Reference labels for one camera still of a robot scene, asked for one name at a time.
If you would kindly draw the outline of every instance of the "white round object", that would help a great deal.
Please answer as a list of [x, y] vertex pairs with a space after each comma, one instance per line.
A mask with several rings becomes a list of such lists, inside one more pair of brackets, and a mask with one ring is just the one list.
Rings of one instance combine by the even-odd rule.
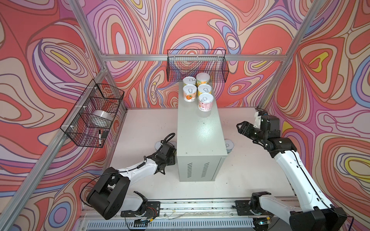
[[[169, 143], [172, 144], [177, 149], [176, 141], [170, 141]], [[156, 142], [155, 145], [154, 145], [155, 150], [158, 151], [160, 146], [161, 146], [161, 142], [160, 141]]]
[[103, 110], [95, 110], [93, 112], [94, 115], [97, 115], [99, 117], [102, 117], [104, 119], [109, 119], [109, 120], [113, 120], [113, 117], [111, 116], [111, 114], [109, 114], [108, 112], [105, 112]]
[[198, 108], [204, 112], [210, 111], [212, 109], [213, 99], [214, 97], [210, 93], [201, 94], [198, 97]]
[[184, 82], [184, 86], [188, 84], [195, 85], [196, 79], [194, 77], [188, 76], [188, 77], [185, 77], [182, 81]]
[[231, 140], [225, 140], [226, 151], [230, 153], [234, 148], [234, 143]]
[[198, 96], [202, 93], [212, 93], [212, 87], [208, 84], [201, 84], [198, 86]]
[[111, 116], [111, 114], [109, 114], [108, 112], [105, 112], [103, 110], [95, 110], [93, 112], [93, 114], [98, 116], [98, 117], [104, 118], [104, 119], [99, 119], [98, 117], [91, 116], [92, 123], [94, 123], [98, 127], [104, 128], [104, 127], [110, 126], [110, 124], [113, 120], [113, 117]]
[[193, 102], [195, 101], [196, 99], [196, 86], [194, 85], [186, 85], [182, 88], [183, 92], [184, 92], [184, 100], [186, 102]]
[[201, 72], [199, 74], [196, 75], [196, 85], [199, 86], [201, 84], [209, 84], [209, 79], [211, 77], [209, 76], [209, 74], [205, 73], [205, 72]]

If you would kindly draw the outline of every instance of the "colorful swirl wallpaper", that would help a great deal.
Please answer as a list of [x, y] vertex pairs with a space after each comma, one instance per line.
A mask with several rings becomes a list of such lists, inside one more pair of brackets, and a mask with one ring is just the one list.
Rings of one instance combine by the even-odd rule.
[[369, 73], [370, 2], [326, 1], [268, 107], [356, 231], [370, 230]]
[[[285, 54], [310, 0], [91, 0], [83, 10], [104, 54], [167, 54], [224, 48], [228, 54]], [[128, 108], [177, 107], [166, 62], [111, 61]], [[230, 61], [214, 86], [218, 107], [256, 106], [278, 62]]]
[[[67, 0], [0, 1], [0, 213], [99, 70]], [[72, 229], [121, 119], [102, 149], [65, 142], [12, 231]]]

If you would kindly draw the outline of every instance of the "black wire basket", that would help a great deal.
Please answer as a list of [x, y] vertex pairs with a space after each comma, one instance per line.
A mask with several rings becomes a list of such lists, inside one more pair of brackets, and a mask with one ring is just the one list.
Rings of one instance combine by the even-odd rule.
[[167, 81], [179, 82], [187, 76], [205, 72], [211, 82], [226, 82], [229, 66], [225, 49], [167, 50]]
[[76, 117], [62, 130], [77, 146], [103, 147], [123, 96], [115, 86], [95, 83]]

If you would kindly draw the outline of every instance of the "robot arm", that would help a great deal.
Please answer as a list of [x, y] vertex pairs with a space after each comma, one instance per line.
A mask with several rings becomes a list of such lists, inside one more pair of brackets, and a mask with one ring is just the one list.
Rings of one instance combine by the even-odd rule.
[[250, 209], [254, 213], [269, 211], [290, 224], [293, 231], [339, 230], [347, 219], [340, 207], [334, 207], [322, 193], [303, 165], [296, 147], [289, 138], [280, 137], [280, 122], [275, 116], [259, 112], [255, 124], [237, 124], [238, 132], [261, 145], [283, 169], [299, 204], [291, 206], [268, 192], [253, 193]]
[[136, 195], [127, 194], [128, 187], [146, 176], [158, 172], [165, 174], [165, 167], [175, 164], [176, 149], [168, 143], [174, 136], [174, 133], [168, 135], [162, 140], [158, 151], [148, 157], [144, 156], [141, 163], [119, 170], [107, 168], [88, 194], [87, 203], [106, 220], [112, 218], [121, 208], [142, 215], [147, 208], [147, 199], [138, 192], [134, 192]]

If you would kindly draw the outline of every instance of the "white floor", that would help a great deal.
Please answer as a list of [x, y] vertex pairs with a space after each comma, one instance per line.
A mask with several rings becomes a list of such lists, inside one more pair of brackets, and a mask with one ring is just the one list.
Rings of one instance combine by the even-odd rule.
[[[177, 165], [167, 166], [166, 175], [157, 173], [130, 185], [150, 200], [250, 197], [269, 191], [274, 196], [294, 195], [280, 166], [261, 146], [239, 134], [236, 124], [254, 122], [253, 108], [219, 109], [223, 135], [235, 147], [225, 159], [215, 181], [179, 182]], [[177, 109], [129, 110], [111, 167], [121, 169], [139, 163], [155, 152], [154, 144], [177, 132]]]

